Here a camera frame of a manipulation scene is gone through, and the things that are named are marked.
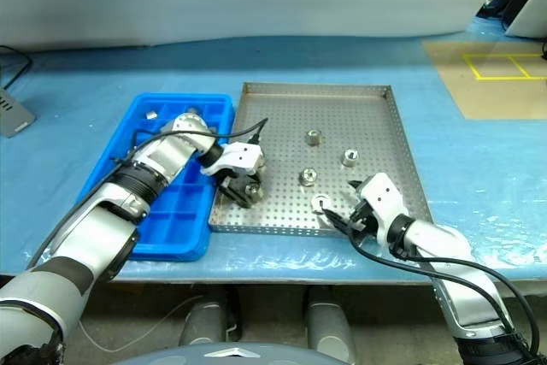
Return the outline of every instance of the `metal nut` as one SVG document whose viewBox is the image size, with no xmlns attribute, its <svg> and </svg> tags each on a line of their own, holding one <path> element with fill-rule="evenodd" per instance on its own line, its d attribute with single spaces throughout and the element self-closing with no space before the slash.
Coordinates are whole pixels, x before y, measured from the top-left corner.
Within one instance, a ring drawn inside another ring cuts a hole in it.
<svg viewBox="0 0 547 365">
<path fill-rule="evenodd" d="M 245 187 L 245 195 L 249 197 L 251 202 L 257 203 L 264 197 L 264 190 L 257 183 L 249 183 Z"/>
<path fill-rule="evenodd" d="M 359 151 L 355 149 L 348 149 L 342 156 L 342 164 L 346 167 L 354 167 L 359 161 Z"/>
<path fill-rule="evenodd" d="M 157 113 L 154 110 L 146 113 L 146 120 L 155 120 L 155 119 L 157 119 Z"/>
<path fill-rule="evenodd" d="M 321 141 L 323 141 L 323 135 L 321 134 L 320 130 L 308 130 L 306 132 L 306 143 L 308 145 L 314 146 L 321 144 Z"/>
<path fill-rule="evenodd" d="M 331 198 L 325 194 L 316 194 L 311 199 L 311 209 L 315 214 L 323 214 L 323 209 L 330 209 Z"/>
<path fill-rule="evenodd" d="M 311 187 L 317 181 L 317 172 L 313 168 L 305 168 L 298 175 L 298 182 L 304 187 Z"/>
</svg>

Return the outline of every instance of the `blue cloth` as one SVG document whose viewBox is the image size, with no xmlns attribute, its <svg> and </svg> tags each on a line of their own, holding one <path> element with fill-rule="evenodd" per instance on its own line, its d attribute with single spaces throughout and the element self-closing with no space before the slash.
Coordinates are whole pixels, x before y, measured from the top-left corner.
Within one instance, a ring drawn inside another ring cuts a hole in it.
<svg viewBox="0 0 547 365">
<path fill-rule="evenodd" d="M 499 22 L 437 37 L 497 41 Z M 0 272 L 21 272 L 70 209 L 130 102 L 143 92 L 225 93 L 244 81 L 391 85 L 434 220 L 510 278 L 547 278 L 547 122 L 467 121 L 419 38 L 229 38 L 33 55 L 10 91 L 37 117 L 3 138 Z M 213 233 L 196 262 L 129 262 L 121 280 L 426 280 L 338 238 Z"/>
</svg>

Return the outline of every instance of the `perforated metal sheet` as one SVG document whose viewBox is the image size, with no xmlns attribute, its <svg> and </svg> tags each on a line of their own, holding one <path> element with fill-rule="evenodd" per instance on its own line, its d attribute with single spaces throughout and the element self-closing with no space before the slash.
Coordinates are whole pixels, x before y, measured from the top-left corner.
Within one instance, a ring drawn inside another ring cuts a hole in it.
<svg viewBox="0 0 547 365">
<path fill-rule="evenodd" d="M 381 171 L 395 182 L 412 216 L 431 220 L 388 85 L 246 83 L 234 130 L 264 117 L 269 119 L 261 135 L 266 196 L 252 209 L 241 209 L 217 193 L 209 217 L 214 230 L 338 236 L 324 216 L 313 213 L 311 198 L 327 194 L 332 209 L 347 216 L 357 203 L 347 181 Z M 322 131 L 319 146 L 306 144 L 310 129 Z M 341 163 L 348 148 L 359 151 L 360 160 L 353 168 Z M 298 174 L 309 167 L 317 171 L 318 179 L 306 188 L 299 185 Z"/>
</svg>

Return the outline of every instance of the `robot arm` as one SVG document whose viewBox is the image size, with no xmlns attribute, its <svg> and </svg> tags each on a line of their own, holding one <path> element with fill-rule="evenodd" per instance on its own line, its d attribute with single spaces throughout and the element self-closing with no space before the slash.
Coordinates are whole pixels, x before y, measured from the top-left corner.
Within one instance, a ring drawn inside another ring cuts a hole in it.
<svg viewBox="0 0 547 365">
<path fill-rule="evenodd" d="M 457 263 L 427 261 L 443 257 L 473 262 L 470 244 L 461 233 L 409 217 L 401 193 L 384 173 L 375 174 L 364 182 L 350 183 L 356 188 L 361 201 L 350 222 L 345 223 L 346 228 L 349 226 L 359 231 L 357 236 L 361 238 L 364 235 L 375 237 L 382 248 L 398 258 L 420 261 L 421 268 L 430 273 L 448 274 L 472 283 L 490 295 L 500 307 L 503 317 L 473 289 L 449 280 L 432 278 L 436 299 L 464 364 L 540 363 L 529 362 L 531 355 L 514 334 L 503 300 L 484 272 Z M 341 228 L 341 220 L 327 211 L 327 217 Z"/>
<path fill-rule="evenodd" d="M 238 190 L 226 179 L 252 179 L 261 189 L 259 145 L 221 147 L 193 113 L 178 116 L 164 133 L 137 148 L 63 219 L 48 261 L 0 290 L 0 363 L 62 362 L 63 341 L 77 324 L 91 288 L 120 271 L 138 241 L 137 224 L 194 153 L 202 173 L 215 176 L 237 195 L 238 203 L 250 206 L 256 200 L 245 186 Z"/>
</svg>

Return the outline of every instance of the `black cable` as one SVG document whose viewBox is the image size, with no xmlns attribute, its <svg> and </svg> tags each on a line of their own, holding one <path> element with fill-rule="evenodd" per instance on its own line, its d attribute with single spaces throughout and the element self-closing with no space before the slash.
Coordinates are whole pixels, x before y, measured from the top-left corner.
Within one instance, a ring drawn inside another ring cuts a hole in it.
<svg viewBox="0 0 547 365">
<path fill-rule="evenodd" d="M 145 133 L 145 134 L 155 134 L 154 132 L 151 132 L 150 130 L 146 130 L 144 128 L 138 128 L 137 130 L 135 130 L 131 136 L 131 145 L 129 146 L 129 148 L 131 149 L 132 147 L 135 147 L 137 145 L 137 136 L 139 133 Z"/>
<path fill-rule="evenodd" d="M 507 333 L 513 333 L 514 329 L 511 326 L 511 324 L 509 323 L 509 321 L 508 321 L 507 317 L 505 316 L 505 314 L 503 313 L 503 310 L 499 306 L 499 303 L 497 303 L 497 301 L 492 297 L 492 295 L 490 295 L 488 292 L 486 292 L 485 290 L 483 290 L 479 286 L 476 286 L 474 283 L 472 283 L 470 281 L 467 281 L 467 280 L 463 280 L 459 277 L 456 277 L 455 275 L 442 274 L 442 273 L 437 273 L 435 271 L 431 271 L 431 270 L 424 269 L 424 268 L 411 267 L 408 264 L 402 264 L 400 262 L 394 262 L 394 261 L 387 260 L 387 259 L 382 258 L 380 256 L 375 256 L 374 254 L 371 254 L 371 253 L 365 251 L 363 248 L 361 248 L 359 246 L 359 244 L 357 243 L 356 238 L 355 238 L 354 230 L 349 231 L 348 237 L 350 238 L 350 242 L 351 242 L 351 245 L 353 246 L 353 248 L 359 254 L 361 254 L 362 256 L 365 256 L 369 260 L 372 260 L 372 261 L 377 262 L 379 264 L 386 265 L 388 267 L 402 269 L 403 271 L 408 271 L 410 273 L 419 274 L 419 275 L 426 275 L 428 277 L 436 278 L 438 280 L 448 280 L 450 282 L 455 282 L 457 284 L 460 284 L 461 286 L 466 286 L 467 288 L 472 289 L 473 291 L 480 294 L 480 296 L 482 296 L 486 301 L 488 301 L 488 303 L 492 306 L 492 308 L 494 308 L 494 311 L 496 311 L 496 314 L 499 316 L 501 322 L 503 323 L 503 327 L 505 328 L 505 331 Z"/>
<path fill-rule="evenodd" d="M 420 256 L 407 256 L 405 259 L 412 261 L 412 262 L 441 262 L 446 264 L 459 264 L 459 265 L 465 265 L 467 267 L 478 269 L 479 271 L 483 271 L 492 277 L 497 278 L 501 282 L 507 286 L 511 292 L 515 295 L 515 297 L 519 300 L 519 303 L 522 306 L 522 309 L 524 310 L 526 314 L 526 318 L 528 319 L 528 322 L 530 323 L 530 329 L 532 333 L 532 342 L 530 343 L 530 353 L 533 356 L 536 356 L 539 351 L 539 326 L 538 321 L 532 312 L 532 308 L 530 307 L 530 304 L 528 301 L 524 298 L 522 293 L 516 289 L 516 287 L 511 283 L 511 281 L 505 277 L 504 275 L 501 275 L 498 271 L 485 267 L 484 265 L 478 264 L 477 262 L 471 262 L 467 260 L 461 260 L 458 258 L 443 258 L 443 257 L 420 257 Z"/>
<path fill-rule="evenodd" d="M 233 132 L 231 134 L 216 134 L 214 132 L 199 132 L 198 130 L 173 130 L 172 132 L 159 132 L 158 134 L 155 134 L 153 137 L 139 144 L 137 147 L 131 148 L 131 150 L 127 154 L 126 160 L 131 161 L 132 157 L 137 151 L 143 149 L 146 145 L 152 143 L 153 141 L 156 141 L 160 138 L 164 138 L 167 136 L 175 136 L 177 134 L 196 134 L 198 136 L 209 136 L 209 137 L 215 137 L 215 138 L 234 138 L 234 137 L 244 136 L 245 134 L 249 134 L 250 132 L 253 132 L 256 129 L 258 129 L 258 131 L 255 134 L 260 134 L 260 132 L 262 131 L 262 129 L 264 128 L 267 122 L 268 122 L 268 118 L 265 118 L 257 122 L 254 126 L 245 128 L 241 132 Z"/>
<path fill-rule="evenodd" d="M 19 79 L 26 71 L 30 70 L 30 68 L 32 67 L 33 65 L 33 61 L 32 61 L 32 58 L 27 54 L 27 53 L 24 53 L 20 50 L 17 50 L 17 49 L 14 49 L 13 47 L 9 47 L 9 46 L 6 46 L 5 44 L 0 44 L 0 48 L 2 49 L 6 49 L 6 50 L 11 50 L 13 51 L 14 53 L 17 53 L 19 56 L 23 56 L 26 58 L 26 63 L 25 63 L 25 66 L 23 66 L 15 75 L 14 77 L 12 77 L 8 83 L 6 83 L 4 86 L 3 86 L 3 89 L 4 90 L 8 90 L 9 87 L 11 85 L 13 85 L 15 83 L 15 81 L 17 79 Z"/>
<path fill-rule="evenodd" d="M 521 365 L 545 365 L 547 364 L 547 357 L 539 354 L 538 357 L 532 358 Z"/>
<path fill-rule="evenodd" d="M 176 134 L 197 134 L 200 136 L 210 136 L 215 138 L 234 138 L 234 137 L 240 137 L 245 134 L 249 134 L 250 132 L 258 129 L 256 134 L 260 134 L 266 123 L 268 122 L 268 118 L 262 119 L 259 122 L 257 122 L 254 126 L 251 126 L 249 128 L 246 128 L 240 132 L 233 132 L 230 134 L 216 134 L 214 132 L 199 132 L 198 130 L 189 130 L 189 131 L 172 131 L 172 132 L 160 132 L 153 137 L 149 138 L 148 140 L 144 141 L 143 143 L 139 144 L 137 147 L 132 147 L 129 152 L 127 153 L 127 156 L 124 160 L 119 161 L 118 165 L 106 175 L 106 177 L 102 178 L 98 183 L 96 183 L 93 188 L 85 195 L 84 198 L 82 198 L 80 201 L 78 201 L 66 214 L 65 216 L 59 221 L 59 223 L 51 230 L 51 233 L 46 237 L 46 239 L 42 242 L 42 244 L 38 247 L 34 255 L 32 256 L 31 260 L 26 265 L 26 269 L 31 269 L 34 267 L 42 254 L 44 254 L 45 249 L 50 244 L 51 240 L 59 233 L 59 230 L 61 230 L 61 227 L 68 221 L 70 217 L 74 214 L 74 212 L 81 207 L 87 200 L 91 198 L 93 194 L 97 192 L 99 187 L 108 179 L 111 177 L 116 171 L 118 171 L 122 164 L 128 163 L 132 160 L 135 153 L 139 150 L 141 150 L 146 145 L 150 144 L 151 142 L 158 140 L 159 138 L 167 137 L 167 136 L 173 136 Z"/>
</svg>

